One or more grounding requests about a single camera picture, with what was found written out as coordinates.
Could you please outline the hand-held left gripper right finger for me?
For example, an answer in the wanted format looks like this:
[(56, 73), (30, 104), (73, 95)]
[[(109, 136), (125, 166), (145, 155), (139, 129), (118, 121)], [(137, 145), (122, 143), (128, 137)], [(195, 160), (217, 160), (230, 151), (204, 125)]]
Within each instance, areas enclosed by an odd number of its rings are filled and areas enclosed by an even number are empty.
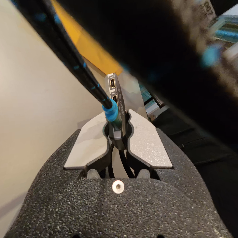
[(153, 124), (132, 109), (127, 110), (127, 113), (128, 125), (132, 128), (127, 145), (130, 166), (133, 169), (172, 168), (171, 160)]

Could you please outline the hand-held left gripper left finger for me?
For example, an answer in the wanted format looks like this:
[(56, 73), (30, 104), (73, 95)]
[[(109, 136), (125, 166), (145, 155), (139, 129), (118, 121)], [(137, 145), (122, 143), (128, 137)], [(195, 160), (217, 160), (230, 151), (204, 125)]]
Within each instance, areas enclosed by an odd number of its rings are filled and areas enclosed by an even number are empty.
[(110, 164), (108, 128), (105, 113), (88, 121), (65, 162), (65, 169), (104, 169)]

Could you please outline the black hdmi switch box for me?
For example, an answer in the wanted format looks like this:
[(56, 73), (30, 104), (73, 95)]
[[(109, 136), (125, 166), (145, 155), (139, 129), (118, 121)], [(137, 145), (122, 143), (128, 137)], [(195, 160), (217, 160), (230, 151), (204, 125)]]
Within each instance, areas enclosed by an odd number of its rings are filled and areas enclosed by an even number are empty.
[(118, 80), (118, 76), (115, 73), (108, 74), (106, 76), (106, 81), (108, 83), (107, 94), (109, 98), (114, 100), (118, 106), (118, 115), (120, 115), (122, 120), (121, 129), (116, 131), (112, 125), (109, 125), (109, 138), (118, 150), (127, 149), (127, 111), (125, 108), (123, 92)]

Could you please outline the yellow plastic bin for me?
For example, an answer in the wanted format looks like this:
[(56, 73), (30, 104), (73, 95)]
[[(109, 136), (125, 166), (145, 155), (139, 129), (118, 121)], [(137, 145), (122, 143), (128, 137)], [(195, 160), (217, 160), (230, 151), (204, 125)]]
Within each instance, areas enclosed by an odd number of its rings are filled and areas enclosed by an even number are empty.
[(119, 63), (97, 43), (56, 0), (51, 0), (59, 19), (88, 66), (101, 76), (123, 72)]

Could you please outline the person's torso in black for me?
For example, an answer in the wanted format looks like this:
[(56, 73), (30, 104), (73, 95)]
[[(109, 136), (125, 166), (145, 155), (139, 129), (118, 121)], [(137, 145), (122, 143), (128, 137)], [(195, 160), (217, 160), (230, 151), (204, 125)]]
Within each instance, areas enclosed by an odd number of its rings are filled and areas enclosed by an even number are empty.
[(203, 178), (224, 224), (238, 237), (238, 155), (183, 121), (168, 106), (150, 116), (192, 161)]

